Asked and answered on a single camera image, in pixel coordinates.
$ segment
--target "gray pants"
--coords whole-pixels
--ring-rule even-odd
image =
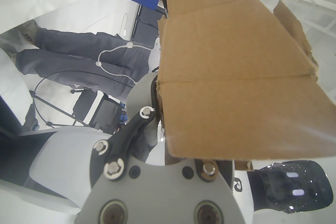
[[[35,40],[39,49],[23,50],[17,55],[16,66],[22,74],[38,74],[72,88],[100,90],[126,101],[134,83],[127,77],[107,74],[96,66],[96,61],[101,51],[125,45],[127,41],[103,32],[94,35],[47,29],[39,29]],[[143,43],[134,44],[150,48]],[[108,72],[139,81],[149,71],[149,54],[143,48],[121,48],[105,52],[100,61]]]

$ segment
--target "shoe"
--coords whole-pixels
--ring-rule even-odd
[[[22,32],[25,38],[28,40],[30,44],[35,45],[35,38],[40,26],[37,24],[35,20],[27,21],[20,26],[18,26],[18,30]]]

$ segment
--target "person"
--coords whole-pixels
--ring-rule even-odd
[[[160,41],[154,48],[120,48],[101,55],[102,67],[113,74],[106,73],[96,65],[98,55],[104,50],[112,50],[126,45],[128,41],[107,33],[73,33],[48,30],[28,21],[18,29],[25,38],[38,49],[27,49],[9,56],[18,70],[26,74],[38,74],[42,78],[70,86],[74,89],[90,88],[100,90],[121,101],[126,101],[134,82],[138,82],[148,72],[158,67],[160,62]],[[147,48],[150,46],[133,42]]]

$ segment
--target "screw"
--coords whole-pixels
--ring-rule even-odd
[[[212,163],[204,163],[203,164],[203,171],[205,174],[212,176],[216,172],[216,168]]]
[[[148,107],[146,107],[143,111],[143,114],[146,115],[146,116],[149,116],[150,115],[150,109]]]
[[[118,179],[125,170],[125,163],[122,158],[116,162],[106,163],[104,166],[104,176],[109,180]]]
[[[108,142],[105,139],[101,139],[94,144],[93,149],[95,149],[98,152],[98,155],[101,156],[108,150]]]
[[[120,165],[117,163],[117,162],[111,162],[109,165],[108,165],[108,168],[107,168],[107,171],[109,174],[115,174],[115,173],[118,173],[120,171]]]
[[[100,151],[102,151],[102,150],[104,149],[104,147],[105,147],[104,143],[99,142],[99,143],[97,144],[97,146],[96,146],[96,151],[97,151],[97,152],[100,152]]]
[[[148,119],[149,116],[150,116],[150,113],[154,111],[154,109],[150,106],[145,106],[143,107],[141,110],[140,110],[140,116],[143,118],[143,119]]]

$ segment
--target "cardboard box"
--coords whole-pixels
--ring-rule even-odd
[[[285,5],[273,15],[259,0],[167,3],[157,88],[172,156],[336,155],[336,106]]]

